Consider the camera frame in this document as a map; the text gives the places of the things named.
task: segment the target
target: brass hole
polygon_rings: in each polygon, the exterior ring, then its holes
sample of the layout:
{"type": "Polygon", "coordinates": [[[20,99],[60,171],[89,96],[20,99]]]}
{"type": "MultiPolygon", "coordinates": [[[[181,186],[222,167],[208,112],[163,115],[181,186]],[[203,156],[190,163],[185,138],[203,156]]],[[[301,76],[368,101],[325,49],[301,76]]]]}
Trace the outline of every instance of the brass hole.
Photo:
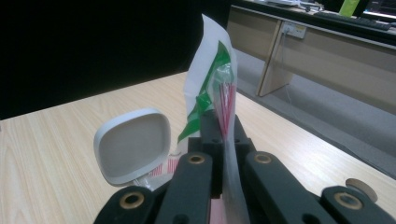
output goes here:
{"type": "Polygon", "coordinates": [[[258,154],[254,157],[254,160],[259,163],[270,163],[272,160],[269,156],[258,154]]]}
{"type": "Polygon", "coordinates": [[[189,157],[189,162],[192,164],[200,164],[205,161],[205,157],[199,155],[193,155],[189,157]]]}
{"type": "Polygon", "coordinates": [[[341,205],[352,210],[363,208],[363,203],[357,197],[346,192],[338,192],[334,194],[334,199],[341,205]]]}
{"type": "Polygon", "coordinates": [[[123,209],[134,209],[140,206],[143,201],[145,201],[145,196],[141,192],[128,192],[120,199],[120,206],[123,209]]]}

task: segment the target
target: brass screw insert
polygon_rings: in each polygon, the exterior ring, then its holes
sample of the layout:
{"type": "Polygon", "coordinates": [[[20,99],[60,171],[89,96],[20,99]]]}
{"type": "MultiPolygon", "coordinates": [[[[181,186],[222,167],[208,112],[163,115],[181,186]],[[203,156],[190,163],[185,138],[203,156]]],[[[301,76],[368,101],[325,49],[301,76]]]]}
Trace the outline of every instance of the brass screw insert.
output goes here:
{"type": "Polygon", "coordinates": [[[143,201],[145,201],[145,196],[141,192],[128,192],[120,199],[120,206],[123,209],[134,209],[140,206],[143,201]]]}

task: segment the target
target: wooden table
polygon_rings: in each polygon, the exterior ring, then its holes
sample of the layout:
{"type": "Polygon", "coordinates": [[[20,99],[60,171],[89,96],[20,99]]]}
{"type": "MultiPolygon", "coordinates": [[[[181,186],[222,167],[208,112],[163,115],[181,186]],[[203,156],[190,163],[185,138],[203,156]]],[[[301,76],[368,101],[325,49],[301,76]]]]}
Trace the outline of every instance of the wooden table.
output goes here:
{"type": "MultiPolygon", "coordinates": [[[[186,124],[185,74],[165,77],[12,119],[1,120],[0,223],[92,223],[119,188],[107,184],[93,136],[107,120],[156,107],[171,123],[171,149],[186,124]]],[[[236,113],[258,150],[278,156],[310,191],[370,185],[396,217],[396,181],[237,94],[236,113]]]]}

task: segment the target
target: desk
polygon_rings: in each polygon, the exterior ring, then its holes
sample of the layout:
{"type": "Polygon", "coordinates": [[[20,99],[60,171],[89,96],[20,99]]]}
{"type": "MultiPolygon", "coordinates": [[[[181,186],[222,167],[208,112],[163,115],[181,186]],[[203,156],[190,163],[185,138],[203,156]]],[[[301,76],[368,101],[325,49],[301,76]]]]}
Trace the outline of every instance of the desk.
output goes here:
{"type": "Polygon", "coordinates": [[[293,74],[396,114],[396,29],[379,31],[326,21],[290,7],[233,1],[233,46],[266,62],[257,94],[293,74]],[[304,39],[282,35],[285,21],[307,27],[304,39]]]}
{"type": "MultiPolygon", "coordinates": [[[[169,118],[171,149],[186,123],[185,74],[153,80],[1,121],[0,223],[92,223],[119,188],[107,184],[93,137],[107,120],[156,107],[169,118]]],[[[236,114],[258,150],[275,154],[311,192],[370,185],[378,204],[396,217],[396,180],[237,94],[236,114]]]]}

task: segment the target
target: white plastic object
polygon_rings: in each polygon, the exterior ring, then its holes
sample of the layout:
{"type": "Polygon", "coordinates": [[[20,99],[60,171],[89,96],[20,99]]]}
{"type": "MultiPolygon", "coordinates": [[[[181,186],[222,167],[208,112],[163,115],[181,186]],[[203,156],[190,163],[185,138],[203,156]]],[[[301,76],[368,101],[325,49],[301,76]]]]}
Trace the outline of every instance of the white plastic object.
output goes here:
{"type": "Polygon", "coordinates": [[[167,117],[155,108],[120,115],[96,132],[93,148],[105,180],[126,186],[160,165],[170,147],[167,117]]]}

